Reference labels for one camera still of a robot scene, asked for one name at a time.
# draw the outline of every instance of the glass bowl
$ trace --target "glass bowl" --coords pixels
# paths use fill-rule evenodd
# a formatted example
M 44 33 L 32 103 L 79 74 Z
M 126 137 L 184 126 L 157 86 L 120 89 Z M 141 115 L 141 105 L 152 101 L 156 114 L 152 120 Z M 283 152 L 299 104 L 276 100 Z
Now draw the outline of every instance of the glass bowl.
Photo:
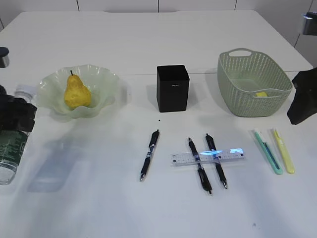
M 80 77 L 92 94 L 89 107 L 71 109 L 64 101 L 67 79 L 70 71 Z M 65 67 L 45 77 L 37 87 L 37 106 L 54 110 L 58 115 L 71 118 L 89 118 L 98 115 L 100 110 L 114 102 L 119 77 L 102 68 L 90 64 Z

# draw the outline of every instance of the yellow pear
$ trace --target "yellow pear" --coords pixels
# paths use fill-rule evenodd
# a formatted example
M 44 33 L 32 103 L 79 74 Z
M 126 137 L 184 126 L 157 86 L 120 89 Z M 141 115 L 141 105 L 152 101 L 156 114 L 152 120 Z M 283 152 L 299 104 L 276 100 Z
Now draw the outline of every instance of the yellow pear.
M 71 76 L 67 80 L 67 88 L 64 94 L 64 100 L 66 105 L 75 109 L 79 106 L 88 107 L 91 104 L 91 93 L 88 88 L 85 87 L 78 75 L 73 74 L 70 71 Z

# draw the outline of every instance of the ruler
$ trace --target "ruler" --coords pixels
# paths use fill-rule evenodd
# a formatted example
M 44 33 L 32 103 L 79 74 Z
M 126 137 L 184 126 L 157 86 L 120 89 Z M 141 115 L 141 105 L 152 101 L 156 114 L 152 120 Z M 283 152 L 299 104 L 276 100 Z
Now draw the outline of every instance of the ruler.
M 230 162 L 245 159 L 241 148 L 228 150 L 213 150 L 199 153 L 200 161 L 195 161 L 192 153 L 173 154 L 172 163 L 174 166 L 187 166 L 201 164 L 212 164 L 216 162 Z

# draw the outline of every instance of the green basket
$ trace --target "green basket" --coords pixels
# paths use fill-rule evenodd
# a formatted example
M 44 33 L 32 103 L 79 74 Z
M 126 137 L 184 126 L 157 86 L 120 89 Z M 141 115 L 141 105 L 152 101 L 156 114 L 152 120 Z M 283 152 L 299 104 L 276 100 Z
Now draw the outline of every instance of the green basket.
M 231 56 L 234 51 L 251 54 Z M 240 117 L 274 114 L 292 90 L 290 79 L 271 57 L 245 48 L 220 54 L 218 84 L 230 111 Z M 259 97 L 257 93 L 266 93 L 266 97 Z

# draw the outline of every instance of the pen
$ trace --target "pen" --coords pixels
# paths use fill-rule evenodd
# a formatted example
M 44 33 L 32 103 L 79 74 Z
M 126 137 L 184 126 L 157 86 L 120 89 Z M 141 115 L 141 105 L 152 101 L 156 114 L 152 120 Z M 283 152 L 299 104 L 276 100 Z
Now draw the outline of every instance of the pen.
M 188 141 L 189 141 L 189 147 L 192 151 L 192 154 L 195 158 L 195 161 L 198 162 L 200 161 L 200 158 L 199 158 L 199 154 L 196 150 L 196 147 L 194 145 L 194 142 L 192 141 L 191 138 L 188 137 Z M 202 187 L 205 191 L 209 192 L 209 194 L 211 194 L 211 191 L 212 191 L 212 187 L 211 187 L 211 184 L 208 180 L 208 177 L 206 175 L 206 172 L 204 170 L 204 168 L 202 167 L 201 163 L 197 163 L 197 166 L 198 166 L 198 169 L 197 169 L 197 172 L 198 172 L 198 175 L 199 175 L 199 178 L 200 178 L 200 182 L 202 183 Z
M 206 141 L 207 141 L 208 147 L 211 151 L 216 150 L 216 146 L 214 145 L 213 138 L 208 134 L 206 135 Z M 221 163 L 219 161 L 219 158 L 215 155 L 213 156 L 213 158 L 216 161 L 215 167 L 216 167 L 219 179 L 222 182 L 224 188 L 227 189 L 227 179 L 226 179 L 226 176 L 224 175 L 224 172 L 222 170 L 222 166 L 221 166 Z
M 147 174 L 147 171 L 151 162 L 151 157 L 152 157 L 155 145 L 157 144 L 158 138 L 159 138 L 159 130 L 152 133 L 152 137 L 149 144 L 149 151 L 144 160 L 144 164 L 141 170 L 140 181 L 142 181 L 144 179 L 144 176 Z
M 273 134 L 276 140 L 276 143 L 278 145 L 279 151 L 281 152 L 286 170 L 290 173 L 293 174 L 295 173 L 295 167 L 292 162 L 291 156 L 288 153 L 288 150 L 286 148 L 285 142 L 283 138 L 281 137 L 281 134 L 277 131 L 276 128 L 273 129 Z
M 256 139 L 258 140 L 259 144 L 261 145 L 269 163 L 271 164 L 274 172 L 277 174 L 277 175 L 281 175 L 283 174 L 283 169 L 282 167 L 279 165 L 278 161 L 274 158 L 273 156 L 273 153 L 271 151 L 271 149 L 269 148 L 264 136 L 262 135 L 262 133 L 255 129 L 254 130 L 254 135 L 256 137 Z

